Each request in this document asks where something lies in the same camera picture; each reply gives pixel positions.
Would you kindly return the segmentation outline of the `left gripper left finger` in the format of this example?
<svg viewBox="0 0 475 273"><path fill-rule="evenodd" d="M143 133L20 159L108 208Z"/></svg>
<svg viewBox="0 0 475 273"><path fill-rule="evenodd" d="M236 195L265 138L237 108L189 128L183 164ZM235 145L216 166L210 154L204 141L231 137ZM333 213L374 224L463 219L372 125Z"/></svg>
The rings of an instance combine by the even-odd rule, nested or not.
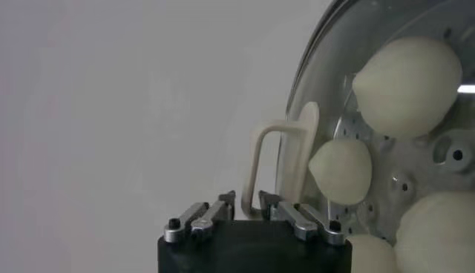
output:
<svg viewBox="0 0 475 273"><path fill-rule="evenodd" d="M228 191L220 194L211 205L206 202L194 203L179 217L168 220L163 229L164 241L180 243L191 235L210 237L217 221L235 218L235 197L235 191Z"/></svg>

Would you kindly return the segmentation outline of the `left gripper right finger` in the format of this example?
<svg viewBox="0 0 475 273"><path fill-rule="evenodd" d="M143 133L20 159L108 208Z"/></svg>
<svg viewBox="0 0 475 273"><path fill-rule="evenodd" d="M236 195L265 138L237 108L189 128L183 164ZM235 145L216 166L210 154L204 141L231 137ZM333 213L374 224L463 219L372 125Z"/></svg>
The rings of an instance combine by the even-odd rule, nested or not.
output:
<svg viewBox="0 0 475 273"><path fill-rule="evenodd" d="M277 194L258 193L261 216L265 220L284 221L292 226L294 235L303 241L321 237L331 246L343 246L346 237L338 220L329 220L309 204L284 201Z"/></svg>

